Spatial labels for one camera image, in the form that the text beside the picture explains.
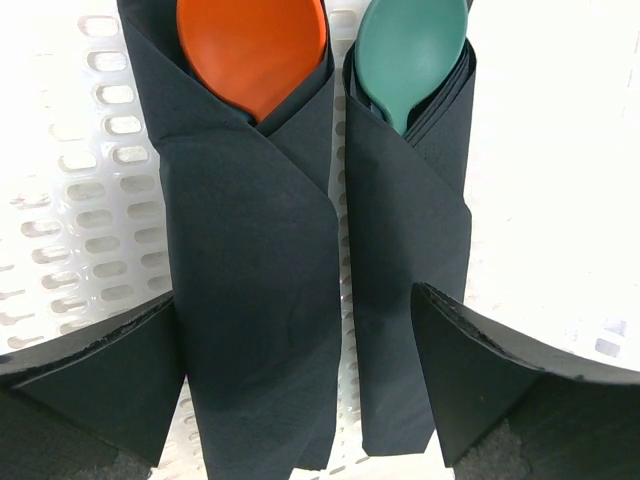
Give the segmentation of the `orange plastic spoon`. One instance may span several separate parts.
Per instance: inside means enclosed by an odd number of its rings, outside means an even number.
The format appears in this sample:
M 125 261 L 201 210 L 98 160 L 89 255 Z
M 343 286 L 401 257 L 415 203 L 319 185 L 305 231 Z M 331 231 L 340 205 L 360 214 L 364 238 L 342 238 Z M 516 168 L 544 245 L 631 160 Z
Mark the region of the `orange plastic spoon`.
M 265 120 L 322 62 L 328 27 L 312 0 L 180 0 L 180 44 L 204 85 Z

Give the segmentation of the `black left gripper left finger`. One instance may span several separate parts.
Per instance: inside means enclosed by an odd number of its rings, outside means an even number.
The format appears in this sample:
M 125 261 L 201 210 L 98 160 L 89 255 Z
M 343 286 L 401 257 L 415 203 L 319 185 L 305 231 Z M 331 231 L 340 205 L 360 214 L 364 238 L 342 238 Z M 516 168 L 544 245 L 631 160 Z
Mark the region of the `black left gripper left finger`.
M 149 478 L 184 376 L 169 294 L 2 355 L 2 478 Z

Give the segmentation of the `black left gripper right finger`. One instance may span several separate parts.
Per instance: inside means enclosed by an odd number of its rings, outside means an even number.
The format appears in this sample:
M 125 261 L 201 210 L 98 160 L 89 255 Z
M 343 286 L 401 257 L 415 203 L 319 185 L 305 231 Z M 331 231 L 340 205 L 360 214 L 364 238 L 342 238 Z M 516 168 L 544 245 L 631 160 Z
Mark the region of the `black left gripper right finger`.
M 444 463 L 458 479 L 636 479 L 639 374 L 416 284 L 411 316 Z

